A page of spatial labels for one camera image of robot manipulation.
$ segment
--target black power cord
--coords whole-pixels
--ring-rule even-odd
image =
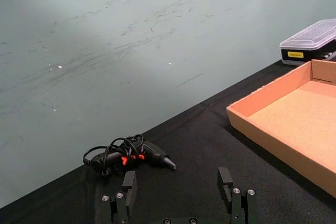
[[[118,146],[118,145],[115,145],[116,141],[123,141],[123,143]],[[138,142],[138,141],[140,141],[139,144],[137,146],[135,146],[133,143]],[[94,165],[93,161],[87,159],[86,156],[89,153],[91,153],[95,150],[105,149],[104,153],[103,153],[104,157],[103,157],[101,165],[102,165],[103,174],[108,174],[107,167],[106,167],[106,157],[107,157],[108,153],[119,152],[123,156],[126,156],[127,159],[131,160],[132,155],[135,155],[136,157],[138,157],[139,152],[138,152],[137,149],[143,144],[143,141],[144,141],[144,138],[140,134],[137,134],[135,136],[116,138],[111,142],[111,144],[109,146],[96,146],[96,147],[93,147],[93,148],[87,150],[83,155],[83,163],[86,164],[86,165],[89,165],[89,166],[93,166]]]

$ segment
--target yellow label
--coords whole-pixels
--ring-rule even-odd
[[[287,54],[291,58],[303,58],[303,52],[288,52]]]

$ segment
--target black tablecloth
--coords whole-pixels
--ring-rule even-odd
[[[131,223],[189,216],[229,223],[216,182],[221,166],[236,186],[256,190],[261,223],[336,223],[336,199],[233,129],[225,111],[292,68],[277,62],[146,132],[177,170],[136,170]],[[123,177],[108,180],[81,166],[0,209],[0,223],[98,223],[101,196],[120,190]]]

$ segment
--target plastic storage box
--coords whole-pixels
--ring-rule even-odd
[[[282,61],[300,65],[312,59],[336,56],[336,18],[316,22],[280,43]]]

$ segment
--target cardboard box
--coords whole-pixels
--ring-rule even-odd
[[[336,62],[307,62],[226,110],[234,128],[336,198]]]

